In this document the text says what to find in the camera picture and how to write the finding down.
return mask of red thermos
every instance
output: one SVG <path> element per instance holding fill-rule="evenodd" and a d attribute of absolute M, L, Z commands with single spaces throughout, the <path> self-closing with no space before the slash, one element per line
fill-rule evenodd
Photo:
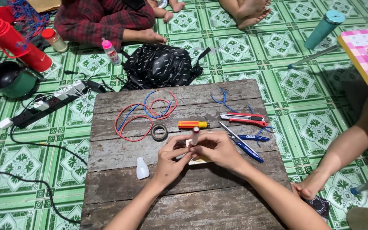
<path fill-rule="evenodd" d="M 44 52 L 28 42 L 17 30 L 2 19 L 0 19 L 0 49 L 9 58 L 19 58 L 38 72 L 43 72 L 52 65 L 52 60 Z M 9 50 L 14 56 L 10 56 L 6 50 Z"/>

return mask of black power strip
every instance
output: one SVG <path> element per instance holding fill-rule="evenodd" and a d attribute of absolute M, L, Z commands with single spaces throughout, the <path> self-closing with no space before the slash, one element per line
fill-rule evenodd
<path fill-rule="evenodd" d="M 85 87 L 82 90 L 82 94 L 87 93 L 89 90 L 89 87 Z M 69 104 L 70 102 L 73 102 L 77 98 L 79 98 L 79 95 L 68 95 L 67 98 L 64 100 L 59 100 L 57 97 L 51 97 L 46 103 L 48 103 L 49 108 L 44 111 L 39 111 L 34 108 L 26 109 L 18 116 L 12 118 L 13 125 L 18 128 L 25 128 L 28 125 L 36 122 L 39 119 L 44 118 L 48 114 L 51 114 L 52 112 L 55 112 L 56 110 L 60 109 L 61 107 L 64 107 L 65 105 Z"/>

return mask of green pot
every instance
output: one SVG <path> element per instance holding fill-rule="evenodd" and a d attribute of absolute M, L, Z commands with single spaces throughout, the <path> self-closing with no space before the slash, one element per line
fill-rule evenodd
<path fill-rule="evenodd" d="M 40 73 L 21 67 L 13 61 L 0 63 L 0 93 L 11 98 L 19 98 L 29 93 L 35 86 Z"/>

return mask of plaid shirt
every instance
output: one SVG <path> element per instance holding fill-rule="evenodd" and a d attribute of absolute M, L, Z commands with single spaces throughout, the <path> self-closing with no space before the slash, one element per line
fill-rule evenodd
<path fill-rule="evenodd" d="M 101 47 L 105 38 L 120 52 L 124 29 L 150 29 L 155 23 L 154 11 L 145 2 L 136 12 L 122 0 L 75 0 L 59 7 L 54 26 L 65 40 Z"/>

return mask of teal bottle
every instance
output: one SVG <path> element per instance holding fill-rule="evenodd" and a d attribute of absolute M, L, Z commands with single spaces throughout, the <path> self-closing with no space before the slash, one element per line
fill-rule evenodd
<path fill-rule="evenodd" d="M 345 17 L 337 10 L 329 10 L 325 13 L 322 20 L 314 28 L 309 38 L 306 39 L 304 46 L 308 49 L 314 49 L 325 37 L 327 37 L 338 25 L 342 24 Z"/>

